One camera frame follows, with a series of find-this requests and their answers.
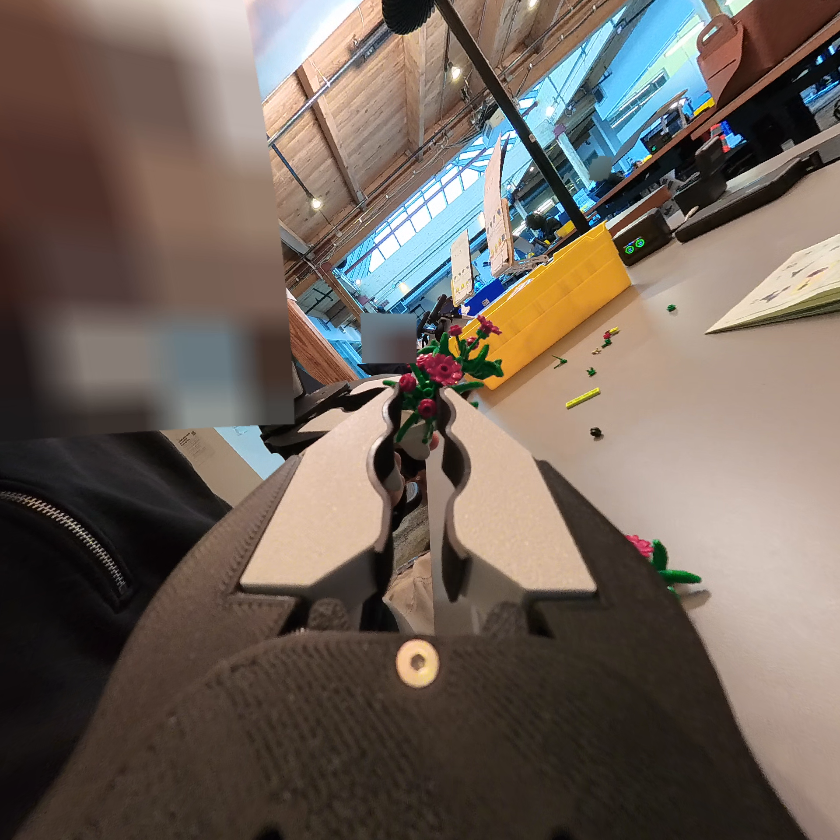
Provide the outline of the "open instruction booklet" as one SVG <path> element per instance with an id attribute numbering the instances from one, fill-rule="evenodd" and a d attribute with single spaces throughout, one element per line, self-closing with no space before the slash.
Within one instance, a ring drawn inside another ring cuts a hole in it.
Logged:
<path id="1" fill-rule="evenodd" d="M 797 251 L 706 334 L 839 310 L 839 236 Z"/>

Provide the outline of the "person's tan trousers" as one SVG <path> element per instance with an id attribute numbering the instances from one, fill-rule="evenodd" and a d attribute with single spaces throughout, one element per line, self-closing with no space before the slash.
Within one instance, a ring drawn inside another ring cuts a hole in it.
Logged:
<path id="1" fill-rule="evenodd" d="M 383 597 L 403 634 L 434 635 L 434 592 L 431 553 L 426 551 L 400 566 Z"/>

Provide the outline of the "person's left hand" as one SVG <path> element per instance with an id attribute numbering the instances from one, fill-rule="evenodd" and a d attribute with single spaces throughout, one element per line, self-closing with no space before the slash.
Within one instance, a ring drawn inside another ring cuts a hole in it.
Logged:
<path id="1" fill-rule="evenodd" d="M 427 499 L 427 460 L 439 445 L 437 432 L 432 432 L 426 442 L 424 442 L 425 435 L 425 426 L 415 425 L 394 446 L 395 466 L 400 470 L 403 484 L 415 484 L 422 503 L 425 503 Z"/>

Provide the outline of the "tall printed sign board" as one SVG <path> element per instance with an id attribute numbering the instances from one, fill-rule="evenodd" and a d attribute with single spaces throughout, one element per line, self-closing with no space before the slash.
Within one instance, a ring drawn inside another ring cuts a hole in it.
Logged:
<path id="1" fill-rule="evenodd" d="M 506 275 L 515 261 L 508 200 L 501 194 L 501 170 L 507 144 L 496 142 L 485 169 L 483 214 L 490 273 L 494 278 Z"/>

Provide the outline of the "green plant with pink flowers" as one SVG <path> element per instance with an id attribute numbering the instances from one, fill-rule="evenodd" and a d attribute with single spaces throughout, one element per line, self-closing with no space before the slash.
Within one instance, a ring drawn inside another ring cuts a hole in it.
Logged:
<path id="1" fill-rule="evenodd" d="M 678 570 L 669 566 L 669 554 L 662 542 L 655 539 L 648 541 L 636 534 L 627 534 L 626 540 L 646 559 L 657 572 L 659 579 L 667 586 L 668 591 L 679 597 L 677 587 L 680 585 L 698 585 L 702 578 L 687 570 Z"/>

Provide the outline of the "black boxy device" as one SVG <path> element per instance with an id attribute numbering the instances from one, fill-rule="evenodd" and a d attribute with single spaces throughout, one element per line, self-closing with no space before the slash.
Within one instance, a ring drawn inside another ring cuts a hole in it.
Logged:
<path id="1" fill-rule="evenodd" d="M 674 193 L 674 200 L 685 218 L 716 202 L 727 191 L 722 173 L 726 159 L 720 135 L 710 138 L 696 153 L 696 171 Z"/>

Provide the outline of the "wooden diagonal beam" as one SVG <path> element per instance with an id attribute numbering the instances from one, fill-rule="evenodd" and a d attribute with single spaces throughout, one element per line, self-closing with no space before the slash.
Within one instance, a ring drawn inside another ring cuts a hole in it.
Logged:
<path id="1" fill-rule="evenodd" d="M 288 292 L 290 349 L 295 360 L 322 385 L 354 382 L 360 377 L 317 330 Z"/>

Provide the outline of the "yellow plastic bin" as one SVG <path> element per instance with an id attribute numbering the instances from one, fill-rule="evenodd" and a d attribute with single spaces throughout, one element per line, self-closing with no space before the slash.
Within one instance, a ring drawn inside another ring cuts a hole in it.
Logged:
<path id="1" fill-rule="evenodd" d="M 503 371 L 486 387 L 509 381 L 630 286 L 605 223 L 562 248 L 482 311 L 500 329 L 489 337 L 488 360 Z"/>

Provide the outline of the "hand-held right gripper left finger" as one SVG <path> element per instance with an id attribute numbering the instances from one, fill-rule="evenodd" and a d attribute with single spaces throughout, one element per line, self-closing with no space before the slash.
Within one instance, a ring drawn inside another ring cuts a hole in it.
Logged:
<path id="1" fill-rule="evenodd" d="M 332 598 L 362 631 L 396 627 L 382 596 L 403 494 L 401 413 L 397 388 L 385 388 L 305 450 L 239 580 L 244 593 Z"/>

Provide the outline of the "brown tote bag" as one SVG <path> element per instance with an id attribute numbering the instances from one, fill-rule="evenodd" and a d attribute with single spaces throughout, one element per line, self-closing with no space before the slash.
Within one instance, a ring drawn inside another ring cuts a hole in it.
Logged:
<path id="1" fill-rule="evenodd" d="M 754 1 L 732 17 L 713 17 L 696 47 L 717 108 L 760 80 L 838 12 L 838 1 Z"/>

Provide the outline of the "short printed sign board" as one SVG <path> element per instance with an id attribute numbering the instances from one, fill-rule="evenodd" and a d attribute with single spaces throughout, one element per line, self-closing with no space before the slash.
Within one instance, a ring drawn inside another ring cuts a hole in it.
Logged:
<path id="1" fill-rule="evenodd" d="M 468 229 L 464 229 L 451 245 L 450 266 L 452 303 L 455 308 L 459 308 L 474 294 L 474 271 Z"/>

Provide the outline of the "black steel column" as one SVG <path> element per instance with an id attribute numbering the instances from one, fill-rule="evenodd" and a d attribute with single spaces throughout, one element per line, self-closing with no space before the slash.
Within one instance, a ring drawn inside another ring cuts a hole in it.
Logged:
<path id="1" fill-rule="evenodd" d="M 557 172 L 549 156 L 536 140 L 536 136 L 520 114 L 517 103 L 508 95 L 498 74 L 482 53 L 480 46 L 468 31 L 461 16 L 455 10 L 454 5 L 450 1 L 436 1 L 435 5 L 446 22 L 446 25 L 451 30 L 452 35 L 465 50 L 467 57 L 478 72 L 479 77 L 485 82 L 486 88 L 494 98 L 499 109 L 503 111 L 511 123 L 512 128 L 531 156 L 533 163 L 542 174 L 546 183 L 548 183 L 552 194 L 559 200 L 563 210 L 568 214 L 574 226 L 575 235 L 582 236 L 587 233 L 590 230 L 589 222 L 574 201 L 570 192 L 566 189 L 560 178 L 560 174 Z"/>

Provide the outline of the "black and white machine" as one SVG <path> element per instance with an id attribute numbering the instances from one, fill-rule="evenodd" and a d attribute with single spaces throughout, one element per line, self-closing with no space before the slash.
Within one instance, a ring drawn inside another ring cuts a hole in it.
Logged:
<path id="1" fill-rule="evenodd" d="M 432 311 L 424 313 L 416 329 L 418 344 L 425 346 L 433 340 L 438 341 L 448 332 L 453 322 L 462 318 L 460 306 L 453 303 L 453 298 L 440 295 Z"/>

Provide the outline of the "black box with green lights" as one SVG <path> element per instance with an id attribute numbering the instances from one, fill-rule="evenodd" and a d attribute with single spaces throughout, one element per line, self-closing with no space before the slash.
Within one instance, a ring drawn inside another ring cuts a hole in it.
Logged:
<path id="1" fill-rule="evenodd" d="M 646 212 L 612 235 L 621 261 L 627 267 L 666 247 L 672 238 L 673 232 L 659 208 Z"/>

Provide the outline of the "black ribbed hanging ball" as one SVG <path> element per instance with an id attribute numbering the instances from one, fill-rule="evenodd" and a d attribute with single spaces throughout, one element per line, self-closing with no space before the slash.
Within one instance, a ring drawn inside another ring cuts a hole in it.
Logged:
<path id="1" fill-rule="evenodd" d="M 383 0 L 381 10 L 384 22 L 395 35 L 410 35 L 423 27 L 433 11 L 433 0 Z"/>

